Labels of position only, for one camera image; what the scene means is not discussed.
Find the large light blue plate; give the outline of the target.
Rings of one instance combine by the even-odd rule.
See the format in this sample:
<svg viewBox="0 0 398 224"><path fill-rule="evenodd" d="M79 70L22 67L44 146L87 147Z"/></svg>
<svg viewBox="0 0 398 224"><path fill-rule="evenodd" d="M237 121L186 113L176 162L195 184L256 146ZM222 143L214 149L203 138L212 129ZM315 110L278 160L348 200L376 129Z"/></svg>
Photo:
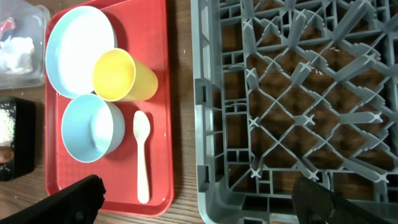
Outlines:
<svg viewBox="0 0 398 224"><path fill-rule="evenodd" d="M45 67L50 84L66 98L93 92L95 63L117 45L116 33L105 13L93 6L68 11L47 41Z"/></svg>

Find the yellow plastic cup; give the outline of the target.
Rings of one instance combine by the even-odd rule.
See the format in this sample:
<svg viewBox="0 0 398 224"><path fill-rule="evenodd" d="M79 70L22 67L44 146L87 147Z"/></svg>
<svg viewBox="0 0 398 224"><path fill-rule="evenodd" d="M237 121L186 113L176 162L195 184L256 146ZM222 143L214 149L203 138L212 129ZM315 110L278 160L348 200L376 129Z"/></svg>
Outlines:
<svg viewBox="0 0 398 224"><path fill-rule="evenodd" d="M119 48L99 57L92 81L94 92L106 101L146 101L159 86L154 71Z"/></svg>

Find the light blue bowl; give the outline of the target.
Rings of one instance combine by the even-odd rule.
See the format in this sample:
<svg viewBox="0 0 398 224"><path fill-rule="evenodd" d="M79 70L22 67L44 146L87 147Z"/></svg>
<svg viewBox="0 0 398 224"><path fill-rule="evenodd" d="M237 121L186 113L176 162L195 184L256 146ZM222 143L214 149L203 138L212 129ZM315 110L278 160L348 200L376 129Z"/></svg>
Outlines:
<svg viewBox="0 0 398 224"><path fill-rule="evenodd" d="M125 120L113 103L92 93L69 102L62 117L62 141L76 161L95 162L115 151L125 134Z"/></svg>

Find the orange carrot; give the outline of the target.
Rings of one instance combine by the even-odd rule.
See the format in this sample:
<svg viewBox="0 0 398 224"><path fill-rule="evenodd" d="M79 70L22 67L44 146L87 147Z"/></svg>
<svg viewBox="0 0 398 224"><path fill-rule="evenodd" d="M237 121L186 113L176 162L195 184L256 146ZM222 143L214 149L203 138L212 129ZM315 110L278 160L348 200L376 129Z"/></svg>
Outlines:
<svg viewBox="0 0 398 224"><path fill-rule="evenodd" d="M14 159L14 151L7 146L0 147L0 163L6 164Z"/></svg>

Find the pile of rice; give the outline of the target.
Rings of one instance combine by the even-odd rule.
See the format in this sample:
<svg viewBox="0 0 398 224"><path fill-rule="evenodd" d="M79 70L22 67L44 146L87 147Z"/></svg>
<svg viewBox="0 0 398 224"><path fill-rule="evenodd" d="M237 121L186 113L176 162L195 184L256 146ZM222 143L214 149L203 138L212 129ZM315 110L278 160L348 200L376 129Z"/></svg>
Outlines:
<svg viewBox="0 0 398 224"><path fill-rule="evenodd" d="M1 147L11 147L15 135L16 120L9 104L1 104Z"/></svg>

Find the white plastic spoon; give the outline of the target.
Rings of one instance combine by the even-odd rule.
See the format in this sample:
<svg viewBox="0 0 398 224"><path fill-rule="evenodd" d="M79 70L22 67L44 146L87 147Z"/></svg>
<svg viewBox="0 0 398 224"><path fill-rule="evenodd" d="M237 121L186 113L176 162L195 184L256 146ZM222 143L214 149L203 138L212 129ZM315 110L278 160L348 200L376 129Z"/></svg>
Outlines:
<svg viewBox="0 0 398 224"><path fill-rule="evenodd" d="M133 118L133 134L137 142L137 198L140 203L150 199L146 167L145 143L150 134L150 122L143 111L136 111Z"/></svg>

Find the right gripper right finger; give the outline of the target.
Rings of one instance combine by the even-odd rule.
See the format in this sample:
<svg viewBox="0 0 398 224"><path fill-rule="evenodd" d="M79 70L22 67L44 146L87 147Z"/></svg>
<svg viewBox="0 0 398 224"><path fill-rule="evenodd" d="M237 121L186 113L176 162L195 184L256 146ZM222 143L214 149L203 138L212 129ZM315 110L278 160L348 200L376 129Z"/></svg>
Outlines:
<svg viewBox="0 0 398 224"><path fill-rule="evenodd" d="M292 200L301 224L390 224L306 177L296 178Z"/></svg>

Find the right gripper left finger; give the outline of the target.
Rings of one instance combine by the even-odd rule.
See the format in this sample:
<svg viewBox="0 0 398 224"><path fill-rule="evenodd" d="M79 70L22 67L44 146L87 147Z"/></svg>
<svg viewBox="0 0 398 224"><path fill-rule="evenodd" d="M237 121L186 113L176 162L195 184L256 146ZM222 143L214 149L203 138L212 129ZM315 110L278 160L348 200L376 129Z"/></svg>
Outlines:
<svg viewBox="0 0 398 224"><path fill-rule="evenodd" d="M1 224L93 224L106 189L89 175L59 192L1 220Z"/></svg>

